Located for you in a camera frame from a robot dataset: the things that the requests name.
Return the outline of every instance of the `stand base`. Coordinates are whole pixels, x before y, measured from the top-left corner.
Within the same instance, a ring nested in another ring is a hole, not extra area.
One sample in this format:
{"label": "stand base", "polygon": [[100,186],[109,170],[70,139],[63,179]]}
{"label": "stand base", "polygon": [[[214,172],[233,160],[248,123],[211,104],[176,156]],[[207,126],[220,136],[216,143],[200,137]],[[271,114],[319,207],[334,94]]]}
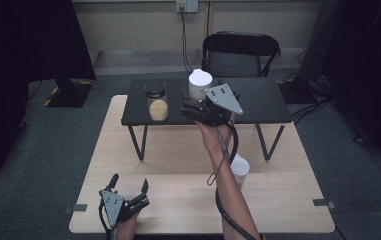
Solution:
{"label": "stand base", "polygon": [[59,88],[55,88],[50,94],[50,97],[44,103],[44,107],[83,107],[85,100],[87,99],[87,95],[90,92],[93,83],[91,81],[72,81],[76,93],[72,98],[68,98],[64,96]]}
{"label": "stand base", "polygon": [[295,79],[292,82],[279,83],[278,86],[286,104],[317,103],[307,81]]}

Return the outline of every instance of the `white lid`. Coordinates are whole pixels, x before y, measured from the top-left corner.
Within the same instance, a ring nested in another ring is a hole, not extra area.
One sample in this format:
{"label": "white lid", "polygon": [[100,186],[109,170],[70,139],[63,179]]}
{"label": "white lid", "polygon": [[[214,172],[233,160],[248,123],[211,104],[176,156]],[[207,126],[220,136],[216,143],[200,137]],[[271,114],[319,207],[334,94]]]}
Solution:
{"label": "white lid", "polygon": [[195,69],[190,74],[189,81],[196,86],[206,86],[212,82],[212,76],[201,69]]}

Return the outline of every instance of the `table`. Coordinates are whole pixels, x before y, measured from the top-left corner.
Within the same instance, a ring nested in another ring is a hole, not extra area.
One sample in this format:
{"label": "table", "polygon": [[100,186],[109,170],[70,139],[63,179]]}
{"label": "table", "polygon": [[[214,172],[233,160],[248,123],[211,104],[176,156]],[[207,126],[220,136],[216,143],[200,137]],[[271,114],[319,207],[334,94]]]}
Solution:
{"label": "table", "polygon": [[[144,85],[152,84],[167,87],[169,114],[164,121],[152,121],[147,106]],[[244,114],[238,116],[236,124],[256,124],[259,141],[266,160],[269,160],[275,150],[277,142],[283,132],[284,124],[290,123],[292,118],[281,95],[280,89],[271,78],[223,78],[214,79],[214,86],[228,84],[234,92],[240,93],[239,104]],[[129,97],[125,105],[121,119],[122,125],[128,126],[137,155],[140,160],[144,159],[146,136],[149,125],[189,125],[193,120],[181,114],[183,106],[182,92],[188,92],[188,79],[159,79],[159,80],[133,80],[129,89]],[[281,123],[274,143],[268,151],[260,123]],[[133,126],[144,126],[141,147],[137,142]]]}
{"label": "table", "polygon": [[[112,99],[69,225],[73,233],[104,233],[98,216],[100,196],[113,174],[119,194],[132,199],[149,182],[150,205],[138,217],[137,234],[220,234],[215,187],[207,186],[211,163],[197,126],[153,126],[148,152],[136,161],[128,129],[120,119],[127,96]],[[262,125],[266,139],[279,124]],[[284,129],[271,161],[262,159],[254,125],[236,125],[238,153],[251,165],[242,192],[262,233],[328,233],[334,223],[293,123]],[[137,135],[143,127],[136,127]]]}

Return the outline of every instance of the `black tabletop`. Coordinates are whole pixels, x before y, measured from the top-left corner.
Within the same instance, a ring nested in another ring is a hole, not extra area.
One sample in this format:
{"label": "black tabletop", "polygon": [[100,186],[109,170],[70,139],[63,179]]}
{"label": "black tabletop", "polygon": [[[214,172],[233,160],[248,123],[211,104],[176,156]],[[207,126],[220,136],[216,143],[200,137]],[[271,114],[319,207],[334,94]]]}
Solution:
{"label": "black tabletop", "polygon": [[[244,113],[238,115],[236,124],[289,123],[289,110],[276,81],[272,78],[221,78],[233,92],[239,92],[239,103]],[[156,87],[166,84],[168,117],[164,121],[150,118],[144,85]],[[181,114],[182,90],[188,89],[188,79],[135,79],[131,81],[128,98],[122,115],[122,125],[189,125],[194,122]]]}

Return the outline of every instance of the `black table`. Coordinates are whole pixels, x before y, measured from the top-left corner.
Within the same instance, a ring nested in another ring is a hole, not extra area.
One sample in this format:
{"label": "black table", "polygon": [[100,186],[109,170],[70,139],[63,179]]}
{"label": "black table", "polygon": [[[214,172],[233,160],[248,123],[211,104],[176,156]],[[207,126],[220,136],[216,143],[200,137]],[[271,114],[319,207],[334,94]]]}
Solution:
{"label": "black table", "polygon": [[[235,124],[256,125],[264,157],[266,160],[269,160],[284,130],[284,124],[292,121],[277,82],[272,78],[221,78],[214,79],[214,85],[218,83],[218,80],[222,83],[227,83],[233,92],[240,93],[239,103],[244,113],[237,116]],[[144,85],[163,85],[164,83],[167,87],[168,117],[164,121],[153,121],[150,118]],[[188,89],[188,79],[132,80],[121,124],[128,126],[140,160],[144,159],[149,125],[194,124],[193,120],[181,114],[183,89]],[[259,126],[259,124],[268,123],[282,123],[269,152]],[[141,125],[144,125],[144,131],[140,150],[133,126]]]}

